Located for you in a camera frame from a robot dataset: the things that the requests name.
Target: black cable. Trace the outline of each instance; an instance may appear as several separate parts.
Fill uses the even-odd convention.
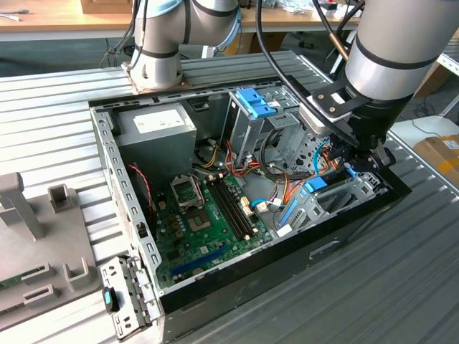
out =
[[[282,183],[285,181],[284,174],[287,175],[287,177],[291,181],[300,181],[302,179],[307,179],[311,177],[311,174],[309,172],[296,172],[296,173],[287,173],[285,172],[282,168],[278,166],[270,166],[269,168],[274,168],[277,171],[280,171],[280,173],[273,173],[269,171],[268,166],[266,164],[265,160],[265,151],[268,143],[270,142],[275,142],[277,140],[277,135],[279,135],[281,130],[271,130],[268,133],[268,136],[263,140],[261,147],[260,147],[260,170],[265,174],[265,177],[268,178],[270,181],[274,183]]]
[[[134,29],[136,27],[136,16],[137,16],[137,12],[138,12],[139,2],[140,2],[140,0],[134,0],[134,2],[133,2],[133,13],[132,13],[132,17],[131,17],[131,22],[129,23],[129,26],[126,29],[126,31],[124,32],[124,35],[123,35],[123,37],[121,37],[120,41],[112,48],[108,44],[108,40],[105,39],[105,42],[107,43],[107,49],[105,51],[105,54],[104,54],[102,60],[99,63],[99,68],[102,68],[102,65],[103,65],[103,63],[104,63],[104,61],[106,59],[108,59],[108,62],[109,62],[109,65],[110,65],[109,56],[110,55],[115,55],[115,56],[116,55],[120,55],[121,51],[122,51],[122,49],[124,47],[124,44],[132,37],[132,35],[134,33]]]
[[[425,130],[419,128],[417,125],[415,125],[415,120],[413,120],[413,119],[411,119],[411,123],[413,124],[413,127],[417,128],[417,129],[419,129],[419,130],[421,130],[423,133],[426,133],[426,134],[433,134],[433,135],[436,135],[436,136],[440,137],[440,135],[438,135],[437,133],[434,133],[434,132],[432,132],[432,131],[425,131]]]
[[[132,70],[136,65],[137,65],[137,62],[138,62],[138,59],[140,59],[140,56],[142,54],[142,50],[143,50],[143,43],[145,42],[145,30],[146,30],[146,10],[148,8],[148,0],[145,0],[145,5],[143,7],[143,20],[142,20],[142,42],[141,42],[141,45],[139,47],[139,50],[138,50],[138,54],[137,54],[137,57],[136,57],[136,61],[134,61],[133,64],[130,64],[129,67],[128,67],[128,71]]]
[[[413,113],[418,118],[426,117],[426,116],[435,116],[435,108],[432,106],[432,104],[427,102],[427,97],[424,98],[424,100],[422,101],[422,104],[419,104],[413,110]]]
[[[346,141],[348,144],[357,147],[359,145],[359,142],[357,139],[355,139],[353,136],[345,133],[342,129],[338,128],[336,125],[334,125],[330,120],[328,120],[327,117],[325,117],[320,111],[317,111],[317,109],[309,102],[309,100],[306,99],[304,94],[298,90],[287,78],[287,75],[281,70],[279,67],[278,63],[273,59],[273,56],[271,53],[266,49],[265,42],[263,39],[263,30],[262,30],[262,20],[261,20],[261,11],[262,10],[262,0],[257,0],[257,11],[255,15],[255,23],[256,23],[256,31],[257,31],[257,37],[258,37],[258,43],[260,45],[260,48],[265,55],[266,59],[268,60],[269,64],[271,67],[275,70],[275,72],[279,75],[279,78],[282,80],[284,85],[286,85],[292,93],[302,102],[306,108],[313,113],[319,119],[328,129],[330,129],[333,133],[335,133],[340,139],[343,141]]]
[[[325,26],[325,30],[327,30],[327,32],[329,34],[333,34],[334,33],[333,29],[331,28],[330,23],[328,22],[328,19],[327,19],[326,15],[322,12],[322,7],[319,4],[318,0],[313,0],[313,4],[314,4],[314,6],[316,8],[318,16],[321,18],[322,24]]]
[[[339,23],[338,27],[336,28],[336,36],[341,38],[341,32],[343,31],[343,28],[346,26],[347,22],[365,5],[365,0],[359,1],[359,3],[354,6],[354,8],[349,11],[344,17],[343,20],[341,20],[341,23]]]

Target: metal workbench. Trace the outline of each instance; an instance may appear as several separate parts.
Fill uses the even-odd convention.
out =
[[[306,59],[274,54],[309,90],[325,85]],[[274,75],[260,54],[184,63],[188,80]],[[26,197],[77,189],[96,262],[126,251],[101,171],[87,101],[132,93],[124,71],[0,80],[0,171],[22,172]],[[363,237],[179,343],[455,343],[459,335],[459,190],[394,134],[392,170],[413,189]],[[148,331],[127,343],[151,343]],[[101,294],[0,333],[0,343],[117,343]]]

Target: white connector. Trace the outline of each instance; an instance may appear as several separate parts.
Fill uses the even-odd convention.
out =
[[[266,211],[269,210],[266,202],[260,202],[259,204],[255,206],[255,208],[257,209],[259,213],[265,213]]]

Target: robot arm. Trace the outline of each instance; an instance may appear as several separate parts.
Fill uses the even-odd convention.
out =
[[[347,114],[342,124],[359,142],[348,149],[338,142],[332,155],[356,171],[394,162],[382,147],[387,131],[459,27],[458,13],[458,0],[366,1],[343,79],[311,97],[331,122]],[[303,114],[314,116],[304,108]]]
[[[180,44],[223,47],[240,28],[237,0],[137,1],[136,50],[127,68],[140,90],[169,89],[182,81]]]
[[[136,50],[127,70],[142,90],[182,81],[179,44],[228,45],[240,28],[237,0],[134,2]],[[262,0],[257,3],[261,9]],[[458,13],[459,0],[366,0],[344,78],[308,99],[287,83],[264,48],[261,10],[257,31],[268,61],[301,101],[306,122],[319,128],[317,134],[335,133],[331,156],[357,171],[376,171],[393,162],[382,147],[387,131],[458,28]],[[332,31],[331,37],[337,40]]]

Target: green circuit board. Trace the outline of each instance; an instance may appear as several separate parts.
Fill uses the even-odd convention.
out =
[[[244,196],[235,177],[225,176],[224,183],[238,201]],[[272,240],[268,228],[258,217],[248,219],[258,232],[248,240],[237,238],[206,181],[200,181],[199,187],[205,200],[204,206],[201,209],[191,207],[185,214],[180,213],[170,188],[154,195],[153,201],[158,209],[156,245],[162,257],[156,275],[161,288],[170,287]],[[209,256],[213,255],[217,257],[209,260]],[[190,263],[192,268],[174,274],[174,269]]]
[[[20,285],[22,283],[22,277],[27,276],[28,274],[33,274],[40,270],[41,268],[32,269],[21,274],[17,274],[16,276],[10,277],[9,279],[4,279],[3,281],[0,281],[0,290],[5,290],[16,285]]]

